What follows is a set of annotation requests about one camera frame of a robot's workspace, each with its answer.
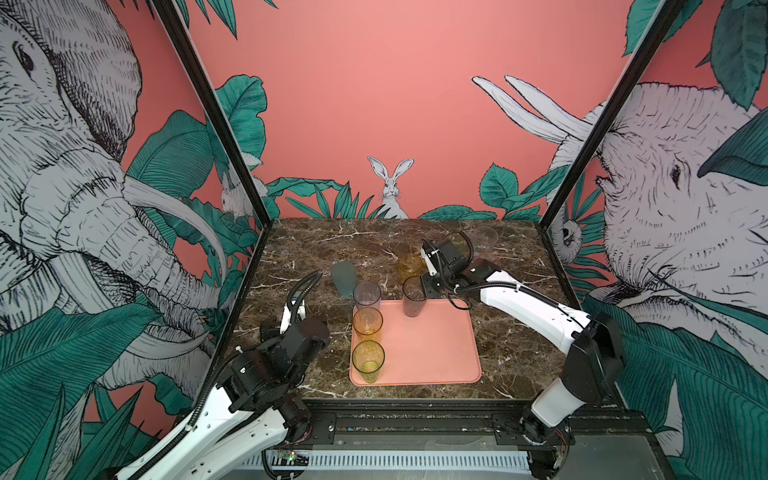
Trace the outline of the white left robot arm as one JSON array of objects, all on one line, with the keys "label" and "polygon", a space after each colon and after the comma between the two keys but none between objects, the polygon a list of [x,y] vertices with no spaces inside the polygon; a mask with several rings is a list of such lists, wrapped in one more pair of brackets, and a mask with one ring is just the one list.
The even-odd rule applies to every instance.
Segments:
[{"label": "white left robot arm", "polygon": [[326,322],[308,316],[305,300],[322,278],[299,280],[285,301],[279,332],[219,366],[205,398],[171,432],[130,464],[101,479],[219,479],[257,452],[310,436],[311,413],[297,387],[330,343]]}]

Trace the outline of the tall yellow glass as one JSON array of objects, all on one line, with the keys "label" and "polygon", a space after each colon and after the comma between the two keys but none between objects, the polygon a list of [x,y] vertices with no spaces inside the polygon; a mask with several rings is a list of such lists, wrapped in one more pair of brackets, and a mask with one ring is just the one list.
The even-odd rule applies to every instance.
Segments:
[{"label": "tall yellow glass", "polygon": [[383,315],[377,308],[364,307],[354,313],[352,327],[360,341],[377,341],[380,337],[383,323]]}]

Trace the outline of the frosted teal glass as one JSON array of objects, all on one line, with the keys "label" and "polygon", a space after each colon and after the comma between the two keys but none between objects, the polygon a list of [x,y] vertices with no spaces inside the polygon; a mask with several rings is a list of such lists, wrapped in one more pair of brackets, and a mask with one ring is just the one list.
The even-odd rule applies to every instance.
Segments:
[{"label": "frosted teal glass", "polygon": [[351,261],[339,261],[332,265],[332,281],[340,296],[352,298],[357,285],[357,269]]}]

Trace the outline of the black front rail base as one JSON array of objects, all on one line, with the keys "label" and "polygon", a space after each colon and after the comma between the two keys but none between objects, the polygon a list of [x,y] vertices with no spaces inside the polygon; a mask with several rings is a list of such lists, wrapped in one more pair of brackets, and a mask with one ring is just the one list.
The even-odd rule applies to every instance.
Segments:
[{"label": "black front rail base", "polygon": [[[617,407],[576,412],[542,445],[515,430],[518,401],[321,400],[306,403],[310,436],[248,457],[219,479],[671,479],[674,471],[644,416]],[[275,473],[270,451],[521,451],[530,474],[480,471],[337,470]]]}]

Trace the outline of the clear blue tall glass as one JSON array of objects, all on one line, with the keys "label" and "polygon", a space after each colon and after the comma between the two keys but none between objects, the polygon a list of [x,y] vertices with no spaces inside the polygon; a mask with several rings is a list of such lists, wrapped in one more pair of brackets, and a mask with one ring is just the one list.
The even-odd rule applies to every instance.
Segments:
[{"label": "clear blue tall glass", "polygon": [[377,282],[362,281],[359,282],[353,290],[353,299],[355,307],[360,310],[363,308],[380,307],[382,291]]}]

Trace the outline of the black left corner post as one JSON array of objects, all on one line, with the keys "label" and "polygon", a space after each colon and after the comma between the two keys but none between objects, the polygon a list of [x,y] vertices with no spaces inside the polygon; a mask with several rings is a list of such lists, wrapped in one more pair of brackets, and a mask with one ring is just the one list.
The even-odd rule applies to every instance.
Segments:
[{"label": "black left corner post", "polygon": [[175,1],[168,0],[154,0],[152,5],[203,106],[205,114],[210,120],[210,124],[213,126],[222,144],[228,160],[232,163],[235,173],[241,181],[258,223],[261,227],[268,230],[272,226],[272,220],[256,190],[253,177],[244,162],[242,151],[239,148],[232,128],[190,39],[187,28],[183,23],[178,5]]}]

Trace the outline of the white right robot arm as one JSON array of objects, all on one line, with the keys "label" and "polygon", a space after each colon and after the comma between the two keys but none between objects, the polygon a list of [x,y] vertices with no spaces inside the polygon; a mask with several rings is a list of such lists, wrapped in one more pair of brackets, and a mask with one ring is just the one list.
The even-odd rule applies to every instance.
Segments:
[{"label": "white right robot arm", "polygon": [[474,255],[469,237],[464,255],[450,238],[424,239],[428,272],[421,284],[428,298],[472,296],[520,321],[566,355],[563,369],[528,403],[515,430],[542,445],[564,434],[567,419],[584,406],[600,406],[613,397],[626,366],[618,321],[606,313],[589,314],[555,301],[515,279],[500,266]]}]

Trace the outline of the black right corner post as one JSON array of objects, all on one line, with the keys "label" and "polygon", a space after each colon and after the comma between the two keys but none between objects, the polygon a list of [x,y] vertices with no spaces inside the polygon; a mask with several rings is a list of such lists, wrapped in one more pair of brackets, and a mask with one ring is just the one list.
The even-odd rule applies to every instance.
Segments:
[{"label": "black right corner post", "polygon": [[554,223],[556,215],[565,204],[570,192],[584,174],[591,160],[595,157],[597,148],[604,140],[618,114],[624,108],[632,90],[651,63],[685,4],[686,1],[684,0],[667,0],[661,1],[658,4],[651,16],[650,23],[646,26],[640,38],[639,44],[607,99],[596,124],[584,141],[554,199],[549,203],[546,212],[540,219],[538,226],[541,229],[547,230]]}]

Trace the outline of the short yellow glass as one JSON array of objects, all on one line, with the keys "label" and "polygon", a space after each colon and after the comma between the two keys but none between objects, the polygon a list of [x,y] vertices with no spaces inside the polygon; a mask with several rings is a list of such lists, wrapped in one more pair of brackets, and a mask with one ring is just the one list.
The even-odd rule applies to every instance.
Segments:
[{"label": "short yellow glass", "polygon": [[426,266],[421,256],[421,251],[410,251],[398,258],[396,271],[401,282],[410,277],[420,277],[425,272]]}]

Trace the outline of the green glass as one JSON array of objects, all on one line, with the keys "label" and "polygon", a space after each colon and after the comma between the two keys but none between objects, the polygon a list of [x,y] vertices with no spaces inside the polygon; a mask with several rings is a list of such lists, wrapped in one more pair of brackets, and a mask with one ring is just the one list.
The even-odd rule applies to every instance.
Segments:
[{"label": "green glass", "polygon": [[365,382],[375,383],[386,359],[385,350],[374,340],[360,342],[352,351],[352,367]]}]

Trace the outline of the clear colourless glass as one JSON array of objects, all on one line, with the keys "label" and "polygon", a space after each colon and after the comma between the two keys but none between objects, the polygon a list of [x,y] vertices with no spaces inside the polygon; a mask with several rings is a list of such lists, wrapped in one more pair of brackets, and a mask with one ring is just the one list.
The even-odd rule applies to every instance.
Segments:
[{"label": "clear colourless glass", "polygon": [[499,240],[498,232],[487,225],[476,227],[473,235],[475,248],[481,254],[490,254]]}]

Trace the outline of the white perforated strip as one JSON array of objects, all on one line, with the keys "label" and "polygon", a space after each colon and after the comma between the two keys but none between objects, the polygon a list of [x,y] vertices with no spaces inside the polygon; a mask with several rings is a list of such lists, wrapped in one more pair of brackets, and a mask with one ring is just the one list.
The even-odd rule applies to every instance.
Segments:
[{"label": "white perforated strip", "polygon": [[521,451],[297,450],[270,451],[266,459],[275,473],[306,470],[531,473],[528,454]]}]

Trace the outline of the dark smoky glass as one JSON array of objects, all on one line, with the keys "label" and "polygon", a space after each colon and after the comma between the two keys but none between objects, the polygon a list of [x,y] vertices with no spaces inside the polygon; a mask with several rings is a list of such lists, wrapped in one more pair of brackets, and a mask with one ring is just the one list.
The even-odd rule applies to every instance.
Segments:
[{"label": "dark smoky glass", "polygon": [[407,317],[417,317],[427,303],[427,296],[419,276],[408,277],[402,284],[402,307]]}]

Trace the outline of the pink tray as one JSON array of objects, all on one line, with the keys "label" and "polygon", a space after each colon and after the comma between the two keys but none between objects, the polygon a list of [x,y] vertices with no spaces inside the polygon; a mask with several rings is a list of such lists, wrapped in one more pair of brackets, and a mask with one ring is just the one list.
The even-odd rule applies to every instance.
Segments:
[{"label": "pink tray", "polygon": [[377,342],[386,359],[378,380],[367,383],[353,370],[352,351],[360,341],[352,329],[349,378],[363,386],[468,384],[482,369],[470,314],[447,300],[429,300],[417,317],[403,313],[402,301],[382,300],[384,318]]}]

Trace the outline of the black corner post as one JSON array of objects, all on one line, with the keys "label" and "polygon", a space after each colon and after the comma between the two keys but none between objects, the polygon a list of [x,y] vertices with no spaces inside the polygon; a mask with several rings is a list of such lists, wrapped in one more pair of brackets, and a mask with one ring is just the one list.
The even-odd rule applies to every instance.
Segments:
[{"label": "black corner post", "polygon": [[650,23],[646,26],[640,38],[639,44],[607,99],[596,124],[584,141],[554,199],[549,203],[546,212],[540,219],[538,226],[541,229],[547,230],[554,223],[556,215],[565,204],[570,192],[584,174],[591,160],[595,157],[597,148],[604,140],[618,114],[624,108],[632,90],[651,63],[685,4],[686,1],[684,0],[667,0],[661,1],[658,4],[651,16]]},{"label": "black corner post", "polygon": [[258,223],[261,227],[268,230],[272,226],[272,220],[256,190],[253,177],[244,162],[242,151],[239,148],[232,128],[190,39],[187,28],[183,23],[178,5],[175,1],[168,0],[154,0],[152,5],[203,106],[205,114],[210,120],[210,124],[213,126],[222,144],[228,160],[232,163],[235,173],[241,181]]}]

